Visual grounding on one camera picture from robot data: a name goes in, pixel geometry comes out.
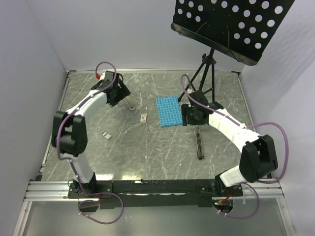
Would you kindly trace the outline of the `black beige stapler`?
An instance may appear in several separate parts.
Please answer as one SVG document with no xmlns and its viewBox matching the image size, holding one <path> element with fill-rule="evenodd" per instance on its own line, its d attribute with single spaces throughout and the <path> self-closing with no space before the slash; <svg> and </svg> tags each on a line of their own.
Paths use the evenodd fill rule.
<svg viewBox="0 0 315 236">
<path fill-rule="evenodd" d="M 204 158 L 203 147 L 202 147 L 202 139 L 200 133 L 199 125 L 195 126 L 195 134 L 196 134 L 196 152 L 198 160 L 202 160 Z"/>
</svg>

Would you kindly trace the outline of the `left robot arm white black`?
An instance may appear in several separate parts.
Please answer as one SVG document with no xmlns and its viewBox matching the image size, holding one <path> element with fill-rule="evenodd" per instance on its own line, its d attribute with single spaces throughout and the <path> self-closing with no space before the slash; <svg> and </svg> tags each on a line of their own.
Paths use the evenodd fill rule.
<svg viewBox="0 0 315 236">
<path fill-rule="evenodd" d="M 98 82 L 84 99 L 65 112 L 55 113 L 51 139 L 58 159 L 70 164 L 74 173 L 74 190 L 87 198 L 97 192 L 96 176 L 85 153 L 88 144 L 87 121 L 104 105 L 114 107 L 130 95 L 120 73 L 106 71 L 103 75 L 96 73 L 95 76 Z"/>
</svg>

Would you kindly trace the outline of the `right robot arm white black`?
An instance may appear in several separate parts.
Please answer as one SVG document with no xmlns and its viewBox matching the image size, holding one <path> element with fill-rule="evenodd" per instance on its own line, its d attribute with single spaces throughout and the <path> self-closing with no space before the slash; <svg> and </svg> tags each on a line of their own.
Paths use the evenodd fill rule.
<svg viewBox="0 0 315 236">
<path fill-rule="evenodd" d="M 183 125 L 210 125 L 228 138 L 240 152 L 240 162 L 216 176 L 216 192 L 227 195 L 232 186 L 256 182 L 278 168 L 274 140 L 239 123 L 220 103 L 209 103 L 200 90 L 187 91 L 189 104 L 182 105 Z"/>
</svg>

